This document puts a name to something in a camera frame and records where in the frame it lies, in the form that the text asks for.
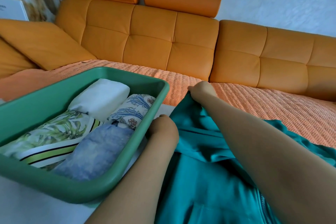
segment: hand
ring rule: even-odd
[[[152,121],[146,136],[148,138],[158,135],[161,138],[169,137],[170,140],[179,141],[179,131],[175,123],[167,115],[162,114]]]
[[[189,86],[188,90],[190,91],[191,97],[200,104],[207,100],[208,96],[217,97],[213,86],[211,86],[211,84],[206,81],[201,81],[195,86]]]

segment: forearm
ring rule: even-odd
[[[334,167],[263,120],[214,96],[201,104],[283,222],[336,219],[331,209],[336,205]]]
[[[86,224],[154,223],[157,202],[176,141],[153,135],[145,150]]]

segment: teal fabric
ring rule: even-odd
[[[162,186],[156,224],[280,223],[190,93],[170,117],[180,141]],[[336,150],[310,143],[279,120],[266,122],[336,167]]]

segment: green plastic tray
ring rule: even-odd
[[[97,67],[0,105],[0,146],[66,111],[69,103],[100,78],[122,82],[130,94],[149,94],[155,102],[113,166],[97,179],[74,181],[0,154],[0,175],[73,204],[101,200],[121,179],[151,121],[165,99],[169,84],[161,79],[109,67]]]

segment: sofa seat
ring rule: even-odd
[[[87,60],[51,71],[27,69],[0,80],[0,98],[9,101],[48,86],[87,69],[113,67],[167,81],[170,91],[164,104],[176,106],[187,87],[200,79],[179,73],[106,60]],[[245,112],[267,120],[281,120],[289,130],[309,141],[336,148],[336,105],[332,102],[284,93],[278,90],[257,89],[233,83],[212,83],[218,96]]]

